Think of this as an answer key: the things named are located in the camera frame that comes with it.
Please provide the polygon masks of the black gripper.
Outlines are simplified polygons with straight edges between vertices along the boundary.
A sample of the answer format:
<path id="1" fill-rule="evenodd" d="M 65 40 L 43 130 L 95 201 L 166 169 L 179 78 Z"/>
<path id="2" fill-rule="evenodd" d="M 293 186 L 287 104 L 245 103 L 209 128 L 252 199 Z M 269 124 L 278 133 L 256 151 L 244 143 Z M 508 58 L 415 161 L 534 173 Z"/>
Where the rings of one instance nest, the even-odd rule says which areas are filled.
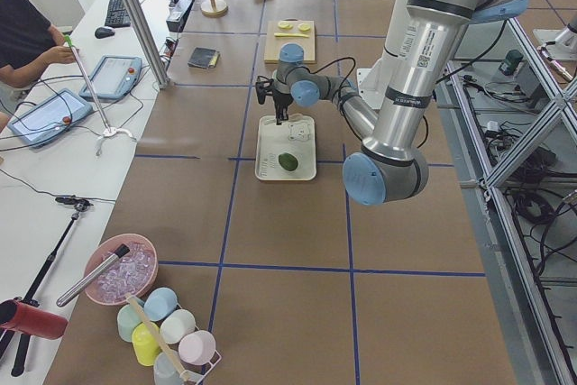
<path id="1" fill-rule="evenodd" d="M 281 121 L 285 122 L 288 120 L 288 108 L 292 104 L 292 95 L 274 88 L 272 96 L 275 104 L 276 125 L 281 125 Z"/>

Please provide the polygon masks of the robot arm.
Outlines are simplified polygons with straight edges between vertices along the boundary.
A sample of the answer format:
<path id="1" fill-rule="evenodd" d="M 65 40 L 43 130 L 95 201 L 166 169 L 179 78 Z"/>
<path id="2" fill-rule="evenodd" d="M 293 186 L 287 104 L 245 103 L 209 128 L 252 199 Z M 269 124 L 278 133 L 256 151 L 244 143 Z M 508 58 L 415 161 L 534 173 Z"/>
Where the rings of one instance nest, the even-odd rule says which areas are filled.
<path id="1" fill-rule="evenodd" d="M 332 102 L 362 140 L 343 163 L 350 198 L 374 206 L 420 193 L 428 166 L 414 139 L 455 46 L 470 24 L 504 21 L 522 14 L 529 0 L 404 0 L 408 20 L 400 33 L 382 104 L 374 111 L 348 80 L 312 73 L 296 43 L 283 46 L 273 77 L 258 85 L 258 98 L 272 94 L 279 122 L 291 103 Z"/>

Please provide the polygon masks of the person forearm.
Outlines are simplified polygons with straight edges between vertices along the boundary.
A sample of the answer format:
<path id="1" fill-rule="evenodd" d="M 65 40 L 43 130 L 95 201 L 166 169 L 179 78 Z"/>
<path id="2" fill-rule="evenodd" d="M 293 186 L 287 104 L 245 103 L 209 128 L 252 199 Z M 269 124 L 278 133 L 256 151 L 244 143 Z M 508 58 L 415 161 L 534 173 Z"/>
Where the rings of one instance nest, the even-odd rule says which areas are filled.
<path id="1" fill-rule="evenodd" d="M 52 38 L 2 38 L 1 81 L 10 87 L 27 87 L 49 66 L 43 53 L 55 46 Z"/>

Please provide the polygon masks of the person hand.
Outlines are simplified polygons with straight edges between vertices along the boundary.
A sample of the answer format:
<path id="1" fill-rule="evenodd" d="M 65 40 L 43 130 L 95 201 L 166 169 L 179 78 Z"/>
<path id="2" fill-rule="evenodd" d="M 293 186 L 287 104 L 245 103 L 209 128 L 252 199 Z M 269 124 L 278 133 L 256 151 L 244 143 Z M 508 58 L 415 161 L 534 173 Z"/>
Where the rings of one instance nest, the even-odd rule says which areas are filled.
<path id="1" fill-rule="evenodd" d="M 76 61 L 74 51 L 67 46 L 55 46 L 43 53 L 45 62 L 50 64 L 70 64 Z"/>

